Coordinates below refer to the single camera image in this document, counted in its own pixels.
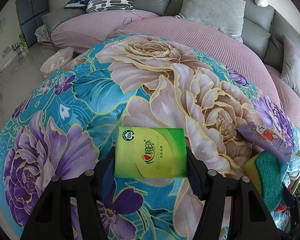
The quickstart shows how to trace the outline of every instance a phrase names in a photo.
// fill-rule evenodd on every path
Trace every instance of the bag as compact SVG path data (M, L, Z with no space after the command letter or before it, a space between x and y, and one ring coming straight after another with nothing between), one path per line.
M48 78L52 72L60 69L64 64L68 63L73 56L74 48L68 47L59 50L55 55L48 58L41 66L41 72L45 78Z
M255 125L253 122L237 128L237 130L248 141L270 152L280 161L290 162L293 147L281 139L275 131L266 126Z

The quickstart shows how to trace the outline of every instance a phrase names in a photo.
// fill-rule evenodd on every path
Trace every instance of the red object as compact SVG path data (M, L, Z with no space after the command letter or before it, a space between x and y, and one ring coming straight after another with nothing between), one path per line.
M274 210L274 212L275 212L275 213L278 213L278 212L284 211L284 210L286 210L286 209L287 209L286 206L282 206L281 204L279 204L279 205L277 206L277 208Z
M143 158L145 158L145 160L148 161L148 160L151 159L151 156L149 156L149 155L143 155Z
M272 140L273 140L273 137L272 137L273 134L274 134L273 131L271 131L271 130L266 130L261 136L262 136L263 138L265 138L266 140L268 140L268 141L272 141Z

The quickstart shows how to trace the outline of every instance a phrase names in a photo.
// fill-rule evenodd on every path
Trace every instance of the floral blanket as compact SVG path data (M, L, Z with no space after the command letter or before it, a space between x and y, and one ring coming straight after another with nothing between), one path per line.
M272 127L300 149L282 110L233 69L173 41L128 34L95 45L35 89L0 133L0 205L17 235L57 174L79 176L104 159L118 126L183 128L208 168L239 178L262 151L237 127ZM76 200L75 239L82 239ZM187 179L118 179L98 203L109 239L192 239L203 208ZM220 239L229 223L226 201Z

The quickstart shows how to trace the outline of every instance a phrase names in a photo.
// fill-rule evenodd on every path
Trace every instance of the floor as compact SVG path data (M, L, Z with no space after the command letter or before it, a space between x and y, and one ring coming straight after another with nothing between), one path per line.
M26 57L17 56L0 74L0 131L14 110L45 78L41 65L53 54L50 46L35 43Z

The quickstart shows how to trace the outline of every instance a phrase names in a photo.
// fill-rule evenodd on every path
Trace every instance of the box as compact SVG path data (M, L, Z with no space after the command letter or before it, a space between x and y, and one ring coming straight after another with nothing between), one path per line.
M183 129L119 127L114 176L119 178L185 178Z

